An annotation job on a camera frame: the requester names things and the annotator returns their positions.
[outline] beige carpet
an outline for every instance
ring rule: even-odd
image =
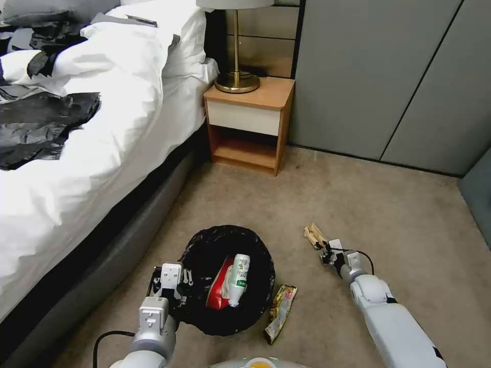
[[[345,247],[371,255],[375,273],[412,312],[449,367],[491,366],[491,253],[457,179],[288,148],[277,177],[218,164],[200,168],[140,265],[82,323],[56,367],[91,367],[101,333],[134,331],[153,266],[176,260],[193,234],[219,224],[257,232],[275,261],[277,284],[297,286],[297,297],[272,346],[262,336],[265,319],[228,338],[182,324],[171,367],[257,355],[314,368],[383,366],[348,288],[321,266],[302,236],[311,221]],[[123,358],[129,342],[105,339],[100,367]]]

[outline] lamp stem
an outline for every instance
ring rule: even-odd
[[[235,56],[235,70],[234,80],[235,84],[239,85],[240,71],[239,71],[239,12],[234,10],[234,56]]]

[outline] wooden nightstand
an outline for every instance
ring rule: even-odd
[[[211,87],[205,107],[213,162],[278,174],[288,135],[293,79],[261,78],[247,94]]]

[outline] plastic bottle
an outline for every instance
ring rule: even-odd
[[[229,284],[229,306],[237,307],[239,300],[247,286],[247,274],[251,258],[246,255],[237,254],[232,267],[232,277]]]

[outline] table lamp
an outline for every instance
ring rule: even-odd
[[[259,88],[259,77],[239,70],[239,21],[238,9],[255,9],[271,6],[274,0],[196,0],[196,5],[209,9],[233,9],[234,11],[234,55],[233,72],[220,73],[215,80],[217,89],[228,93],[247,93]]]

